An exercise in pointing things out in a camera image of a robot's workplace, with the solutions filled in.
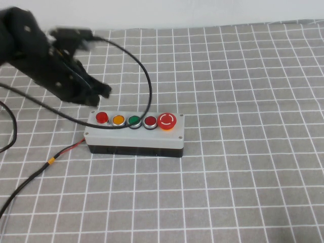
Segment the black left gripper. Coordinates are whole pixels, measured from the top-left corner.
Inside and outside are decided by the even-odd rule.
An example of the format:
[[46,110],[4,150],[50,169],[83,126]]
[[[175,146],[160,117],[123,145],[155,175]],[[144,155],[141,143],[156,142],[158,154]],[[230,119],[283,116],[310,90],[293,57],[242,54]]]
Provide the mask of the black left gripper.
[[83,43],[11,43],[9,64],[61,101],[98,106],[99,95],[109,98],[112,88],[74,59],[76,51],[84,49]]

